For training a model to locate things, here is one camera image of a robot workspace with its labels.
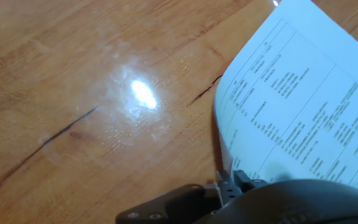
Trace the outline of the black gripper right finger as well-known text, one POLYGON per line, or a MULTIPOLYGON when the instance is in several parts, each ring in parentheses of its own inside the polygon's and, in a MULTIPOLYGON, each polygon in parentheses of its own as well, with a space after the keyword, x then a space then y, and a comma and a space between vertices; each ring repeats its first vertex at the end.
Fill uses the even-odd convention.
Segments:
POLYGON ((250 190, 265 187, 268 183, 260 179, 250 179, 242 170, 233 172, 234 184, 244 194, 250 190))

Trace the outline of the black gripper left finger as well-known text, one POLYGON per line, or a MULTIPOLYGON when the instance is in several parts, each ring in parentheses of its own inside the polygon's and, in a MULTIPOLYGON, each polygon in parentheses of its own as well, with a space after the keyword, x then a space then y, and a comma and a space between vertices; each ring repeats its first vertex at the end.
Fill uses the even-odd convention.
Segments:
POLYGON ((213 184, 186 184, 116 216, 117 224, 206 223, 226 204, 242 195, 226 171, 213 184))

